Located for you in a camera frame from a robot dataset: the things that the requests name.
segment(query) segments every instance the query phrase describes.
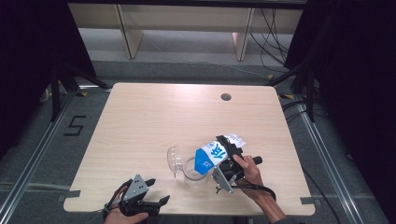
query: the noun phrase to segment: wooden table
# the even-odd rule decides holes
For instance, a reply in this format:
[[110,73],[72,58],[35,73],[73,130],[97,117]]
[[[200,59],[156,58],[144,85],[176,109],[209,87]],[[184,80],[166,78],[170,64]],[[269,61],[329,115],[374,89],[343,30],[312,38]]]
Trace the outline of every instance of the wooden table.
[[[230,101],[221,99],[223,93]],[[183,174],[174,174],[167,164],[167,149],[178,145],[182,157],[217,135],[236,133],[247,143],[244,155],[262,156],[264,184],[273,189],[287,215],[310,216],[313,204],[276,91],[263,86],[118,83],[109,95],[64,209],[90,212],[102,209],[114,190],[136,174],[155,178],[145,197],[158,202],[171,195],[162,214],[262,215],[240,190],[221,190],[208,178],[205,188],[184,184]]]

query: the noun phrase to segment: sleeve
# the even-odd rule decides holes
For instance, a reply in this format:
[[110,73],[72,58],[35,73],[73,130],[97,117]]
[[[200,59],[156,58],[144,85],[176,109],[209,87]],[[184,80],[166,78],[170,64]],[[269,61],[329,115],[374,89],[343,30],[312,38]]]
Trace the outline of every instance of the sleeve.
[[292,217],[287,217],[287,218],[280,219],[278,222],[276,222],[274,224],[297,224],[297,221]]

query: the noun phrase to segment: light wood tabletop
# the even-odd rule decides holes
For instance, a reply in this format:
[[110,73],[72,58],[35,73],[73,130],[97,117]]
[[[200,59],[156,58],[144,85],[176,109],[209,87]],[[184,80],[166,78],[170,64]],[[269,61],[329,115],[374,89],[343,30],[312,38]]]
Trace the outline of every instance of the light wood tabletop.
[[[221,99],[224,93],[231,100]],[[67,198],[64,209],[102,209],[123,182],[141,174],[156,179],[145,202],[170,195],[161,214],[262,215],[239,189],[216,194],[210,176],[203,188],[191,188],[182,173],[174,178],[169,169],[169,147],[177,145],[187,159],[228,133],[246,142],[243,155],[262,157],[264,185],[276,193],[285,214],[314,214],[315,206],[300,200],[311,195],[274,88],[153,83],[114,85],[70,189],[80,195]]]

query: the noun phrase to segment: table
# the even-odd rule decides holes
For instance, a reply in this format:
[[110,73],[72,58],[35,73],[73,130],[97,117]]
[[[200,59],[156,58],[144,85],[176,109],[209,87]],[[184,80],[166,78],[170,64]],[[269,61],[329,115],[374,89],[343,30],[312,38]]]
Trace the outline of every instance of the table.
[[[223,93],[231,100],[222,100]],[[70,189],[80,190],[80,195],[67,198],[64,209],[102,209],[121,183],[141,174],[157,180],[145,201],[171,195],[161,214],[262,215],[240,190],[216,194],[211,178],[205,188],[192,189],[184,184],[183,174],[174,178],[168,167],[169,147],[178,145],[188,158],[227,133],[247,143],[244,155],[262,156],[262,179],[287,215],[313,215],[315,206],[300,201],[311,195],[275,89],[195,84],[117,83]]]

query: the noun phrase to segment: gray floor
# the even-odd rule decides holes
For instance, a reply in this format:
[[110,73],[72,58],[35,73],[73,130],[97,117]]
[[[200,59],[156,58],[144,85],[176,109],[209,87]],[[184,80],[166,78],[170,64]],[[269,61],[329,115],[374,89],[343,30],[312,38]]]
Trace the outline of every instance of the gray floor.
[[[87,29],[80,31],[99,78],[110,84],[128,81],[262,85],[268,81],[268,75],[281,74],[262,66],[261,50],[251,38],[247,44],[245,60],[237,62],[231,34],[147,31],[136,58],[127,60],[119,31]],[[291,36],[280,35],[279,39],[283,45],[288,46]],[[268,55],[263,56],[263,61],[273,69],[285,71]],[[278,93],[290,93],[291,82],[292,78],[279,84],[276,87]],[[8,223],[102,223],[98,213],[65,212],[60,196],[66,194],[73,182],[108,95],[109,92],[106,91],[90,91],[85,97],[74,97]],[[284,105],[292,100],[280,101]],[[315,109],[318,130],[343,177],[346,188],[361,212],[364,223],[388,223],[359,170],[353,161],[346,158],[347,150],[332,126],[331,120],[327,118],[325,108],[321,104],[315,104]],[[298,112],[297,106],[293,106],[285,111],[285,118],[290,121],[290,133],[301,164],[329,199],[341,223],[350,223],[302,117],[297,116],[292,119]],[[24,165],[29,161],[50,124],[50,113],[51,102],[48,101],[32,116],[20,143],[1,160],[2,201],[7,197],[12,184],[20,177]],[[68,127],[74,116],[86,116],[85,119],[76,120],[76,123],[83,125],[84,128],[79,136],[65,136],[65,133],[76,131]],[[305,223],[336,223],[329,205],[318,188],[308,176],[306,180],[313,198],[317,201],[317,212],[312,217],[297,217],[297,219]],[[151,219],[148,223],[232,223],[232,219],[163,216]],[[267,221],[264,217],[254,217],[254,223],[267,223]]]

